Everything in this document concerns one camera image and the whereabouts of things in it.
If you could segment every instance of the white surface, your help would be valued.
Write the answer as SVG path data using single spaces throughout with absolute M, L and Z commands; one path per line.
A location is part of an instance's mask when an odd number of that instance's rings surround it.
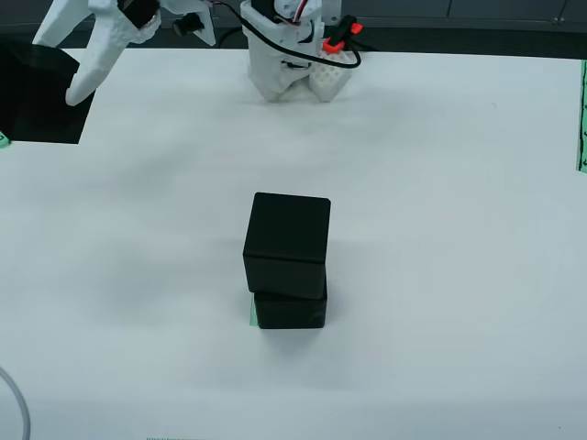
M 79 147 L 1 153 L 33 439 L 585 438 L 579 62 L 369 55 L 265 104 L 246 59 L 126 51 Z M 249 327 L 257 191 L 332 200 L 321 331 Z

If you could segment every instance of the gray cable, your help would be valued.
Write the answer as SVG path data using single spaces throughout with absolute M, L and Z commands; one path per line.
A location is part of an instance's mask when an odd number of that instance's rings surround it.
M 22 415 L 22 440 L 30 440 L 30 414 L 28 413 L 27 403 L 22 393 L 18 389 L 17 384 L 12 380 L 10 375 L 0 367 L 0 378 L 4 379 L 8 388 L 12 390 L 17 398 L 20 414 Z

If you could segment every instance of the stacked black cubes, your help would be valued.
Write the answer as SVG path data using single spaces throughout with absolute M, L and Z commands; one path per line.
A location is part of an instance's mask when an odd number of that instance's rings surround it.
M 260 328 L 322 328 L 330 201 L 255 194 L 243 257 Z

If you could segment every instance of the green tape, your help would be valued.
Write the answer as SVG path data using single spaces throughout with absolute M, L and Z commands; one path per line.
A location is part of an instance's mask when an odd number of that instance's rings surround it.
M 10 145 L 10 139 L 0 131 L 0 149 L 5 149 Z
M 582 63 L 581 69 L 581 123 L 579 126 L 579 154 L 577 168 L 587 172 L 587 61 Z
M 255 294 L 252 294 L 252 300 L 250 301 L 250 326 L 258 327 L 259 322 L 257 321 L 257 309 L 255 308 Z

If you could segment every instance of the white 3d-printed part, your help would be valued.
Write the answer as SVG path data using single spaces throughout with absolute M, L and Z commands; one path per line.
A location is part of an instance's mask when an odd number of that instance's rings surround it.
M 309 5 L 298 27 L 285 23 L 273 23 L 252 7 L 250 0 L 245 0 L 240 5 L 240 13 L 263 36 L 275 44 L 305 55 L 316 56 L 324 35 L 324 23 L 320 15 L 322 3 L 321 0 L 314 0 Z M 282 94 L 294 82 L 309 75 L 309 69 L 284 67 L 287 62 L 304 65 L 307 61 L 285 55 L 269 47 L 246 28 L 243 28 L 243 31 L 249 40 L 249 77 L 267 101 L 279 101 Z M 306 39 L 311 41 L 306 44 L 299 43 Z
M 208 3 L 202 0 L 160 0 L 160 5 L 175 14 L 198 14 L 205 29 L 194 34 L 209 45 L 216 43 Z M 92 94 L 104 82 L 129 43 L 144 43 L 161 25 L 161 13 L 157 11 L 149 23 L 137 29 L 120 11 L 117 0 L 54 0 L 33 43 L 54 48 L 91 14 L 95 16 L 94 30 L 80 68 L 66 93 L 68 105 L 78 105 Z
M 322 50 L 320 58 L 345 64 L 352 63 L 352 59 L 345 52 L 329 54 Z M 310 89 L 320 101 L 329 103 L 349 81 L 351 74 L 349 69 L 340 69 L 315 62 L 310 71 Z

